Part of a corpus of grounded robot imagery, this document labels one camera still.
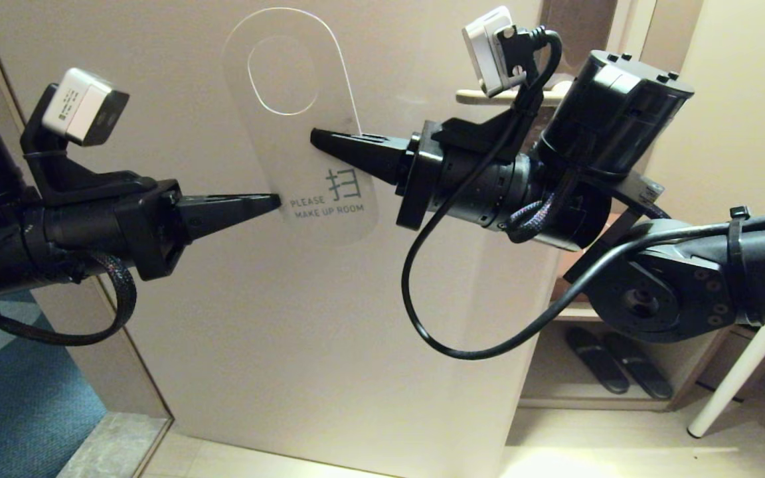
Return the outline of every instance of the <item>wooden floor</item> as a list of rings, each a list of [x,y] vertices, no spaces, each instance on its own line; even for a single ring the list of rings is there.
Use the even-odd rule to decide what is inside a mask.
[[[710,392],[696,387],[693,403],[677,412],[519,409],[507,439],[502,477],[765,476],[765,376],[745,403],[732,402],[705,438],[690,438],[686,427],[708,396]],[[186,438],[170,430],[143,476],[374,475]]]

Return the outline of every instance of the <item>door hanger hole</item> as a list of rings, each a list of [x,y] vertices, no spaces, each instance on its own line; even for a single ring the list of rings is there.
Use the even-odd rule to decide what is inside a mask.
[[[315,63],[306,45],[294,37],[268,37],[253,46],[246,59],[252,91],[277,115],[306,112],[318,98]]]

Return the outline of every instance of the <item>floor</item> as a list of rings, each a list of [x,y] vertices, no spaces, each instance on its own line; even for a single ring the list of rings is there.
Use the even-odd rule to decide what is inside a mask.
[[[0,312],[51,327],[27,292],[1,296]],[[0,331],[0,478],[55,478],[104,415],[64,348]]]
[[[710,392],[696,387],[678,412],[519,409],[504,450],[502,478],[765,476],[765,376],[702,439],[686,432]],[[188,438],[170,430],[145,478],[291,476],[360,478],[368,473]]]
[[[134,475],[166,423],[167,418],[108,412],[57,478]]]

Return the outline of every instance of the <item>carpet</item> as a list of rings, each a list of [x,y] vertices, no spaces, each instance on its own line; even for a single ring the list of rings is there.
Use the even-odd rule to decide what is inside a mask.
[[[35,325],[49,327],[43,315]],[[15,339],[0,350],[0,478],[55,478],[104,414],[63,347]]]

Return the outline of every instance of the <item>shelf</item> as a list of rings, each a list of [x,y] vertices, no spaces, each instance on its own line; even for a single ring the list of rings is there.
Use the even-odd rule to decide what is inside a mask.
[[[489,98],[480,90],[456,90],[456,103],[462,105],[481,105],[481,106],[510,106],[515,100],[516,91],[503,91]],[[544,107],[556,108],[565,97],[565,91],[544,91],[545,98],[541,104]]]
[[[555,321],[574,321],[574,323],[600,323],[601,317],[589,302],[572,302],[556,316]]]
[[[596,335],[611,331],[603,323],[578,324]],[[552,323],[539,333],[519,406],[534,408],[593,408],[663,410],[668,400],[656,400],[631,379],[625,394],[606,390],[565,343],[568,323]]]

